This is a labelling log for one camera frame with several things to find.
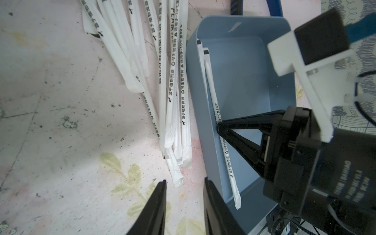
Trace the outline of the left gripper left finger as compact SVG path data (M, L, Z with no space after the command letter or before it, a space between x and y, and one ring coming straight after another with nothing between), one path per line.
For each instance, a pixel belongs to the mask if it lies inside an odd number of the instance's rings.
M160 181L127 235L163 235L166 216L166 180Z

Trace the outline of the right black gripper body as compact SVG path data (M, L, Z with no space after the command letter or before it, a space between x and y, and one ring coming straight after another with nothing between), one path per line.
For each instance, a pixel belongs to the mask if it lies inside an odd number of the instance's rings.
M329 235L376 232L376 138L337 129L320 140L311 110L262 116L264 195Z

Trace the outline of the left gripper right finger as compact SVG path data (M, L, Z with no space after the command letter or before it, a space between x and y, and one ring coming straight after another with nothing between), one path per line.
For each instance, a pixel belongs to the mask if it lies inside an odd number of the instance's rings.
M207 235L245 235L208 177L204 181L203 198Z

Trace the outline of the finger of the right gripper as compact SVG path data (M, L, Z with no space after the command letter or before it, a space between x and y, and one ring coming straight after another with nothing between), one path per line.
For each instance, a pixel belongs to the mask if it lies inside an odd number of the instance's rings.
M219 129L218 134L243 157L261 178L265 178L266 158L269 151L269 129L259 129L259 131L262 133L260 145L241 136L233 129Z
M285 110L277 110L247 117L224 120L217 124L217 133L222 136L226 130L256 129L270 135L276 118L281 118Z

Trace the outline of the blue plastic storage tray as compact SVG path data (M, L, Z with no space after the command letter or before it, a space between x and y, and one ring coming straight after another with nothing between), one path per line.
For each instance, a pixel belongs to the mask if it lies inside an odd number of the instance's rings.
M235 208L197 44L201 43L210 52L218 105L222 118L228 120L296 105L294 74L277 76L267 48L271 41L290 30L288 21L282 17L208 16L187 43L188 81L207 177L245 233L251 232L276 203L263 195L264 180L229 147L231 166L241 194L241 208Z

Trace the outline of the pink floral table mat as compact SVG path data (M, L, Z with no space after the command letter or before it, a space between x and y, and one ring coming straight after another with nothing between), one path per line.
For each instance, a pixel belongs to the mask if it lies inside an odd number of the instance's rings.
M124 235L167 180L168 235L203 235L206 177L175 187L140 94L128 91L79 1L1 1L1 234Z

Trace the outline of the blue handled pliers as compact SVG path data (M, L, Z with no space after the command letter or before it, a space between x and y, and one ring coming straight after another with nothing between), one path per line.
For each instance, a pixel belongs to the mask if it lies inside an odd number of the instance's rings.
M282 17L283 9L279 0L234 0L230 3L231 15Z

